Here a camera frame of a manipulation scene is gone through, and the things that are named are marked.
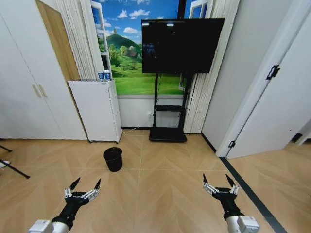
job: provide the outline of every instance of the white curtain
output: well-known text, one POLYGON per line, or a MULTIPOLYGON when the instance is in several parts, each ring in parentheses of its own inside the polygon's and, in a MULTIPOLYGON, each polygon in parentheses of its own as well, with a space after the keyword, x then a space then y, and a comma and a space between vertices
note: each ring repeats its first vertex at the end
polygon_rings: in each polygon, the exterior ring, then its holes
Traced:
POLYGON ((200 133, 202 130, 239 2, 240 0, 214 0, 211 18, 225 18, 225 22, 210 72, 193 76, 184 125, 185 133, 200 133))
POLYGON ((89 0, 56 0, 81 80, 98 80, 103 70, 89 0))

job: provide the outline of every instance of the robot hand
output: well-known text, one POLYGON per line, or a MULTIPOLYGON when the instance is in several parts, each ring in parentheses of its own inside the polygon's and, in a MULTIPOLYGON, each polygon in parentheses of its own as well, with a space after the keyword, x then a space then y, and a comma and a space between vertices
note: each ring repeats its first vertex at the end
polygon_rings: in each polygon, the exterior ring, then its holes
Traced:
POLYGON ((65 223, 69 229, 73 226, 73 221, 75 219, 76 213, 79 208, 85 204, 88 204, 99 194, 99 188, 101 185, 101 179, 98 180, 94 189, 88 192, 71 192, 78 184, 80 178, 74 181, 69 188, 65 189, 65 201, 66 206, 62 210, 59 216, 53 218, 52 222, 62 222, 65 223))
POLYGON ((243 216, 240 209, 236 206, 234 200, 238 195, 239 186, 235 185, 234 181, 226 174, 227 180, 231 186, 230 188, 214 188, 211 186, 203 174, 203 188, 211 194, 214 198, 220 201, 224 209, 224 218, 227 219, 230 216, 243 216))
POLYGON ((28 233, 67 233, 73 226, 73 221, 79 208, 88 204, 99 194, 101 179, 98 180, 94 189, 88 192, 72 192, 80 178, 74 181, 69 188, 65 189, 66 206, 59 216, 49 220, 37 220, 28 230, 28 233))
POLYGON ((259 231, 259 224, 254 217, 244 216, 236 206, 234 200, 238 195, 239 186, 226 174, 230 188, 214 188, 203 174, 203 188, 220 201, 224 209, 224 219, 228 224, 229 233, 256 233, 259 231))

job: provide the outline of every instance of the tripod leg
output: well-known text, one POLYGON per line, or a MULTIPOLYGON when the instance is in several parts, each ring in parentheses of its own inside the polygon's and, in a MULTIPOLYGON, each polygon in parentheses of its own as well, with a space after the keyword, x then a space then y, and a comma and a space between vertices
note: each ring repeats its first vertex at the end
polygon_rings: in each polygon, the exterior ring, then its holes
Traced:
POLYGON ((7 152, 12 152, 12 150, 7 149, 7 148, 6 148, 6 147, 4 147, 4 146, 1 146, 1 145, 0 145, 0 148, 2 148, 2 149, 4 149, 4 150, 6 150, 7 152))
POLYGON ((11 166, 10 164, 7 164, 6 162, 4 162, 2 159, 0 159, 0 163, 3 163, 4 165, 6 165, 7 167, 11 168, 12 170, 16 171, 17 173, 21 174, 22 176, 24 176, 26 179, 30 178, 30 176, 27 176, 25 173, 21 172, 20 170, 16 169, 15 167, 11 166))

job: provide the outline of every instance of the door hinge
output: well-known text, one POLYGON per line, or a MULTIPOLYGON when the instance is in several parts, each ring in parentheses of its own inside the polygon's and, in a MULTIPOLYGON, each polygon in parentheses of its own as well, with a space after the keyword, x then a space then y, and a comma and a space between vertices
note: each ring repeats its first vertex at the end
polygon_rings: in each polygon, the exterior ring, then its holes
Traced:
POLYGON ((235 141, 231 141, 228 147, 233 148, 234 146, 235 146, 235 141))
POLYGON ((280 70, 279 65, 274 65, 272 66, 268 76, 267 76, 267 80, 271 80, 273 77, 275 77, 278 73, 278 71, 280 70))

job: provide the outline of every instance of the black tv screen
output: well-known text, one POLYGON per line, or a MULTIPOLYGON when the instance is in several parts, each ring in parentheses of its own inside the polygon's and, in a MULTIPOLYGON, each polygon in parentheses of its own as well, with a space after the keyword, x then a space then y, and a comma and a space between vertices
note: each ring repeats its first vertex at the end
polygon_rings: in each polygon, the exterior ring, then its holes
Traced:
POLYGON ((209 73, 224 21, 142 20, 142 72, 209 73))

